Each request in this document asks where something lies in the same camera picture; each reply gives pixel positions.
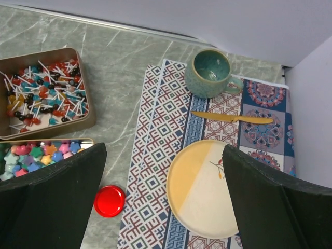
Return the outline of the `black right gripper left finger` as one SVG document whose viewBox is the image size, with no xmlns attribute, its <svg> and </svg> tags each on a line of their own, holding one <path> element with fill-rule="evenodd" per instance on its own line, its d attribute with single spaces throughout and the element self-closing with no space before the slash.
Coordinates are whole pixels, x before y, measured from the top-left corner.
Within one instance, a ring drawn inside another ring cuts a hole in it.
<svg viewBox="0 0 332 249">
<path fill-rule="evenodd" d="M 104 143 L 1 183 L 1 248 L 80 248 L 106 163 Z"/>
</svg>

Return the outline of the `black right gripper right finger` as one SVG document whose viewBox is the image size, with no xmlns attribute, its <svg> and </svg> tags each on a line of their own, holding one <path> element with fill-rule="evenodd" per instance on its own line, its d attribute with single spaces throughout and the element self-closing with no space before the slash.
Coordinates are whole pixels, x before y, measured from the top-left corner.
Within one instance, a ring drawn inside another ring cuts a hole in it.
<svg viewBox="0 0 332 249">
<path fill-rule="evenodd" d="M 331 188 L 226 145 L 223 165 L 243 248 L 331 248 Z"/>
</svg>

